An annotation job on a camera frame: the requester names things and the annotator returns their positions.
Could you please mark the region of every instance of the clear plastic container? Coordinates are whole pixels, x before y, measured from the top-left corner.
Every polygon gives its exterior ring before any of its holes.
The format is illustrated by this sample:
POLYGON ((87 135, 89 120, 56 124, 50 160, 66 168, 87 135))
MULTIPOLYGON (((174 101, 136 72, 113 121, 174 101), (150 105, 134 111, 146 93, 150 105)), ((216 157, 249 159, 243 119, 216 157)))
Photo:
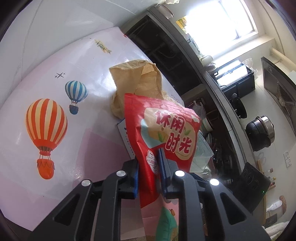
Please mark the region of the clear plastic container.
POLYGON ((202 136, 202 132, 198 131, 195 154, 192 159, 190 172, 203 172, 210 158, 214 155, 209 144, 202 136))

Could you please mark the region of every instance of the window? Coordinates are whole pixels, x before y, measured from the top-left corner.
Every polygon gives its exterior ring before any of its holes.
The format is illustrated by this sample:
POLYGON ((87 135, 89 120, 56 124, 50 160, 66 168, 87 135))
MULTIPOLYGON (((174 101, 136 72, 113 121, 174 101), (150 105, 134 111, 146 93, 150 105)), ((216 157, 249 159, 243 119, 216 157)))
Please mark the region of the window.
POLYGON ((202 55, 214 58, 254 32, 240 0, 210 1, 192 9, 177 24, 197 44, 202 55))

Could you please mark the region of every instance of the orange balloon basket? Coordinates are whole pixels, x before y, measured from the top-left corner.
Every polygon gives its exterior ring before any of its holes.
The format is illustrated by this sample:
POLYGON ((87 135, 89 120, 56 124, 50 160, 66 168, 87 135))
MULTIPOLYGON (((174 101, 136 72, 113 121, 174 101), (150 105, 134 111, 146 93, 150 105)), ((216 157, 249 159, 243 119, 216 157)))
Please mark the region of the orange balloon basket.
POLYGON ((51 179, 53 177, 54 162, 50 159, 50 152, 40 151, 40 157, 37 160, 37 168, 42 178, 51 179))

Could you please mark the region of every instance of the brown paper bag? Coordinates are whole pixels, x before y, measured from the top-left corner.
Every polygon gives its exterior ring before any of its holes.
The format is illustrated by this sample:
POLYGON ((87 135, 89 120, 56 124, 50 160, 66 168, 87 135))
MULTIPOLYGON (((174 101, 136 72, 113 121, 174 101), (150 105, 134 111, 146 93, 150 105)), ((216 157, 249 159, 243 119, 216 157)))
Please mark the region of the brown paper bag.
POLYGON ((118 118, 124 118, 125 93, 167 99, 162 93, 160 71, 154 63, 137 59, 115 65, 109 70, 117 87, 111 103, 111 111, 118 118))

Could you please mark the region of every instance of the snack package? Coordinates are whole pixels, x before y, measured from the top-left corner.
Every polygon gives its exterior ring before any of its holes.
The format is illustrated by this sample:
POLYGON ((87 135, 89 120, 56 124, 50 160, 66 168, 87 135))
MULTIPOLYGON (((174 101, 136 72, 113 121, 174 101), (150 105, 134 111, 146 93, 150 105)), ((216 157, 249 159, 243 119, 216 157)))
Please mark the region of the snack package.
POLYGON ((178 201, 160 195, 157 150, 189 172, 201 119, 192 109, 170 101, 125 94, 128 139, 139 161, 139 195, 146 238, 173 240, 178 230, 178 201))

